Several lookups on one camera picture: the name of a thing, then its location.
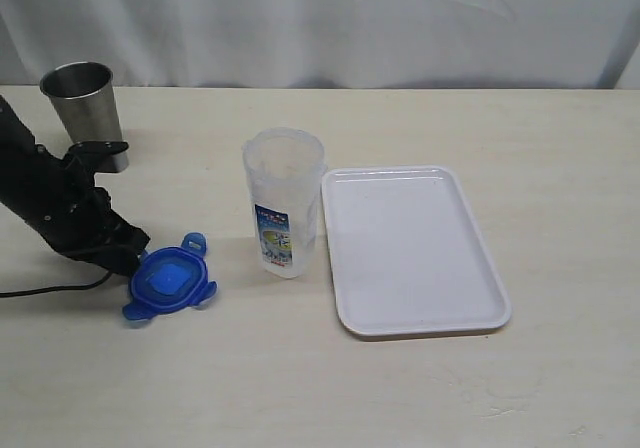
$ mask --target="clear plastic container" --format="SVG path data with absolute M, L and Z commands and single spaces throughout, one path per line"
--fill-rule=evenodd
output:
M 324 147 L 302 130 L 272 128 L 245 143 L 243 160 L 260 263 L 295 278 L 315 246 Z

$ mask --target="plastic tray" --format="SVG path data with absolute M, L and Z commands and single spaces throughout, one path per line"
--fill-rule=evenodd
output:
M 322 194 L 338 315 L 360 336 L 486 331 L 511 305 L 456 176 L 340 169 Z

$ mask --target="printed label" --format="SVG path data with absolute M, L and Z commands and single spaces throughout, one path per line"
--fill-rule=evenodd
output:
M 256 219 L 264 261 L 282 267 L 291 266 L 293 256 L 289 216 L 256 205 Z

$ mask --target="wooden table surface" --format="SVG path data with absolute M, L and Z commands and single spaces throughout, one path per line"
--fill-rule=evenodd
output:
M 36 87 L 0 87 L 69 144 Z M 0 301 L 4 447 L 637 447 L 640 92 L 119 88 L 130 167 L 99 175 L 152 237 L 208 237 L 220 296 L 131 330 L 122 281 Z M 513 304 L 485 336 L 362 342 L 310 271 L 258 266 L 242 143 L 317 135 L 331 168 L 439 164 L 462 183 Z M 1 290 L 91 281 L 0 209 Z

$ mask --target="blue lid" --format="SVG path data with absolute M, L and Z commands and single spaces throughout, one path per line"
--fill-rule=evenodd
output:
M 130 321 L 147 321 L 187 306 L 201 306 L 216 293 L 203 257 L 207 241 L 202 233 L 189 233 L 182 245 L 158 250 L 141 259 L 129 281 L 131 303 L 122 308 Z

